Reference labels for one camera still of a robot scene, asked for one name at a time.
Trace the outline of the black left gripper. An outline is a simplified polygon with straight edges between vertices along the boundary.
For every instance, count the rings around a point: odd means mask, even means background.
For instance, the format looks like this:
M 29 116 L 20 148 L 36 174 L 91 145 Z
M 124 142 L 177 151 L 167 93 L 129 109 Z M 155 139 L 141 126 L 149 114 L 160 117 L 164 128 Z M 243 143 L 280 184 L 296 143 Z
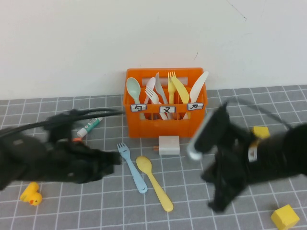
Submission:
M 83 184 L 101 180 L 114 173 L 114 165 L 121 165 L 119 152 L 101 151 L 77 141 L 48 142 L 50 160 L 47 164 L 49 182 Z

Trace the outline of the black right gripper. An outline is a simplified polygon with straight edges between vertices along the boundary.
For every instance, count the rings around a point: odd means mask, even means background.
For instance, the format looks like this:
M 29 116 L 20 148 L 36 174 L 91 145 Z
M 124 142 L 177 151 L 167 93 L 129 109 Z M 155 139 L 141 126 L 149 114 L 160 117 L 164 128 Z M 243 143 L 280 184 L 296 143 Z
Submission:
M 248 141 L 249 134 L 230 122 L 226 103 L 205 119 L 201 153 L 206 154 L 214 147 L 217 151 L 214 163 L 204 170 L 201 178 L 216 187 L 214 199 L 208 203 L 214 212 L 224 212 L 246 185 L 242 155 Z

